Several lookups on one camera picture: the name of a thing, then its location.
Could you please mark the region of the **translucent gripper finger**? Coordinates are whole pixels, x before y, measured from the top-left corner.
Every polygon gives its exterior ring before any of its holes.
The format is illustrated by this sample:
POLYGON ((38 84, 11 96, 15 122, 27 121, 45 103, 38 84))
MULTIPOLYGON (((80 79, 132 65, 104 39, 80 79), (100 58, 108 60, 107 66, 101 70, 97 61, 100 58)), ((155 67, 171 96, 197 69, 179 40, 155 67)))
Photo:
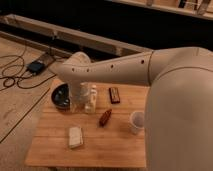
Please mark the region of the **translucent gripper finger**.
POLYGON ((85 104, 85 112, 87 114, 93 114, 96 110, 96 101, 97 101, 97 86, 92 85, 90 88, 88 101, 85 104))
POLYGON ((71 99, 70 100, 70 111, 71 112, 76 112, 80 109, 80 103, 71 99))

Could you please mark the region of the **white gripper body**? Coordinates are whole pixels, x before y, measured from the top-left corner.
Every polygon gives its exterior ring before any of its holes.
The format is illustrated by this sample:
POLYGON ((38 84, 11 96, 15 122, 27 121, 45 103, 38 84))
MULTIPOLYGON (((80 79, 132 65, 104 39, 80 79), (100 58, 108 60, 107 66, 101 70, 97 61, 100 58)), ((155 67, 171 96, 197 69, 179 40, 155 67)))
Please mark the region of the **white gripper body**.
POLYGON ((69 83, 69 96, 74 104, 82 104, 88 101, 90 95, 90 85, 87 82, 69 83))

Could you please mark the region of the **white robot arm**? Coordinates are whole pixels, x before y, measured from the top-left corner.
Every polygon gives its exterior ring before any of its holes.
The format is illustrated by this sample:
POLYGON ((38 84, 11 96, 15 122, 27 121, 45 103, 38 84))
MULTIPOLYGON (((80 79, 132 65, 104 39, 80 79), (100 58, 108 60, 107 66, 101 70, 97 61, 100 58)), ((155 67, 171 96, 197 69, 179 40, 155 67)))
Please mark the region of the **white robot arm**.
POLYGON ((74 104, 84 82, 147 86, 148 171, 213 171, 213 51, 169 48, 95 63, 77 52, 57 75, 74 104))

